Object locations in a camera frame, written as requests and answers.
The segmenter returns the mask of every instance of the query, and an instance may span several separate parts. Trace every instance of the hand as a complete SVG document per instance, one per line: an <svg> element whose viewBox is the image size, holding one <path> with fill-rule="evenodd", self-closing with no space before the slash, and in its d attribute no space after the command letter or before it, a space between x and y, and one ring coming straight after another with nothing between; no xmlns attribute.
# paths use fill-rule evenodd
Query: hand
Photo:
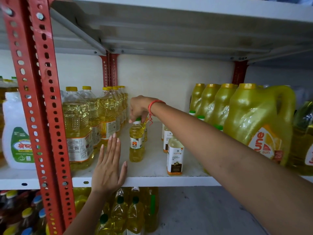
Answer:
<svg viewBox="0 0 313 235"><path fill-rule="evenodd" d="M131 98L129 122L132 123L137 117L141 116L141 122L143 123L149 114L148 106L154 100L157 100L157 98L146 97L143 95Z"/></svg>
<svg viewBox="0 0 313 235"><path fill-rule="evenodd" d="M91 192L110 196L125 182L127 162L125 161L119 174L120 140L116 133L108 140L108 147L104 154L104 145L101 145L98 163L91 179Z"/></svg>

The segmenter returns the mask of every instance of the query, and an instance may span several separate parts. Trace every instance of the bolt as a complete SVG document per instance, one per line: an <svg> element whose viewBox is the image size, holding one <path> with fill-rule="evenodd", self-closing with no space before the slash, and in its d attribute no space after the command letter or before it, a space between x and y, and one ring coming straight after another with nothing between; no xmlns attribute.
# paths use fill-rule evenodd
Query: bolt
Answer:
<svg viewBox="0 0 313 235"><path fill-rule="evenodd" d="M40 12L38 12L37 14L36 14L36 16L37 16L37 18L39 19L39 20L43 20L44 19L44 15L42 14L42 13L40 13Z"/></svg>
<svg viewBox="0 0 313 235"><path fill-rule="evenodd" d="M4 12L9 16L13 16L13 11L8 7L4 7Z"/></svg>

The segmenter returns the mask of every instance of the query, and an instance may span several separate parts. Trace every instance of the jerrycan handle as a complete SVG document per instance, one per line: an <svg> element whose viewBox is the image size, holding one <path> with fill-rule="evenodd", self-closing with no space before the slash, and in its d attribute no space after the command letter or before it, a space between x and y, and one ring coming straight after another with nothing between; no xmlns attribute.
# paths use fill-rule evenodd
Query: jerrycan handle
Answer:
<svg viewBox="0 0 313 235"><path fill-rule="evenodd" d="M284 119L285 122L292 123L295 112L295 93L288 86L272 86L276 102L281 97L281 108L277 116Z"/></svg>

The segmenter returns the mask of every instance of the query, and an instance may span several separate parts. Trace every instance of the red thread bracelet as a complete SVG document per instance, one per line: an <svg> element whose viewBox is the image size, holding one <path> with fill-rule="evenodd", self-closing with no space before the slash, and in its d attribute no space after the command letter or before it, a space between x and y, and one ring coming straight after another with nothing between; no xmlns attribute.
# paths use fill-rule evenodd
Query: red thread bracelet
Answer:
<svg viewBox="0 0 313 235"><path fill-rule="evenodd" d="M151 116L154 116L154 114L152 114L152 112L151 112L151 106L152 106L154 103L156 103L156 102L161 102L161 103L166 104L164 101L161 101L161 100L155 100L155 101L152 101L152 102L149 104L149 106L148 106L148 111L149 111L149 120L151 121L151 124L150 124L150 125L153 124Z"/></svg>

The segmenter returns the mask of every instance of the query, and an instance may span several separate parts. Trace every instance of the blue cap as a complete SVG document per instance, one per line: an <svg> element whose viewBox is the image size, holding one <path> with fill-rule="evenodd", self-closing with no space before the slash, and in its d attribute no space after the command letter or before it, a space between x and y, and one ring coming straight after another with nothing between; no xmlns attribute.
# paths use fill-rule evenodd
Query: blue cap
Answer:
<svg viewBox="0 0 313 235"><path fill-rule="evenodd" d="M33 234L33 229L29 227L25 229L21 235L32 235L32 234Z"/></svg>
<svg viewBox="0 0 313 235"><path fill-rule="evenodd" d="M41 210L39 211L39 218L43 218L43 217L45 217L45 216L46 216L45 209L41 209Z"/></svg>
<svg viewBox="0 0 313 235"><path fill-rule="evenodd" d="M38 203L40 203L42 201L42 197L41 196L36 196L35 198L34 198L34 200L33 200L33 203L34 204L38 204Z"/></svg>

